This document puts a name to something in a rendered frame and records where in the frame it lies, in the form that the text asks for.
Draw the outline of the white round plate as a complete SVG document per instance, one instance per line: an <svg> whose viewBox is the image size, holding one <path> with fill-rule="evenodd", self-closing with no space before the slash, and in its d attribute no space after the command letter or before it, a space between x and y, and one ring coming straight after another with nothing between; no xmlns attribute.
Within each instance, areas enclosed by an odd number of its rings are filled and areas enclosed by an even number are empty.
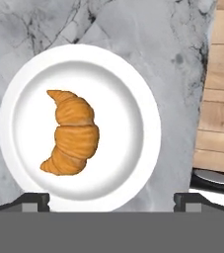
<svg viewBox="0 0 224 253"><path fill-rule="evenodd" d="M56 129L50 89L68 90L95 111L96 154L75 176L40 170ZM33 57L14 76L0 108L0 147L25 192L47 192L52 211L113 211L144 187L161 146L156 101L142 76L97 46L67 44Z"/></svg>

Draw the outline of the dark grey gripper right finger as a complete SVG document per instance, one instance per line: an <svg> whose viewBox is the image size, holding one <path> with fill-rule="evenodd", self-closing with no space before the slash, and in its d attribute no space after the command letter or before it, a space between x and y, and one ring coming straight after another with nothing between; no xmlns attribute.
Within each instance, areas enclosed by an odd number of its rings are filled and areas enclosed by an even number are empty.
<svg viewBox="0 0 224 253"><path fill-rule="evenodd" d="M224 206L213 204L199 193L175 193L174 212L224 211Z"/></svg>

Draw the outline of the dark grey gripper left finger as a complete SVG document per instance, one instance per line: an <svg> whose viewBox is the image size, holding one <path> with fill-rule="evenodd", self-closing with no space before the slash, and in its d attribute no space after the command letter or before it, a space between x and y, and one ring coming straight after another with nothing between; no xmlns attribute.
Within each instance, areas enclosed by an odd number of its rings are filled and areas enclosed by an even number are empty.
<svg viewBox="0 0 224 253"><path fill-rule="evenodd" d="M24 193L12 203L0 206L5 212L50 212L48 193Z"/></svg>

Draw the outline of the golden brown croissant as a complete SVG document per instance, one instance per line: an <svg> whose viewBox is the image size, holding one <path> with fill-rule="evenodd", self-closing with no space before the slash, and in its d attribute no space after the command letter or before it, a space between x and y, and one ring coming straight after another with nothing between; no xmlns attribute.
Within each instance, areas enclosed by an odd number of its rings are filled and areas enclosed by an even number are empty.
<svg viewBox="0 0 224 253"><path fill-rule="evenodd" d="M98 148L100 131L94 122L93 108L70 91L47 90L56 105L58 123L54 133L55 146L40 169L57 176L80 173Z"/></svg>

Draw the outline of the black object with grey disc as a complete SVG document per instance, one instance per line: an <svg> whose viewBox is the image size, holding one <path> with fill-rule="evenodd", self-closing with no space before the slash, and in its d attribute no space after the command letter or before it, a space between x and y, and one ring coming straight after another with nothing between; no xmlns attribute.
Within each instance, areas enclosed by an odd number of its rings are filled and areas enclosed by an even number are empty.
<svg viewBox="0 0 224 253"><path fill-rule="evenodd" d="M193 168L190 187L192 189L224 194L224 172Z"/></svg>

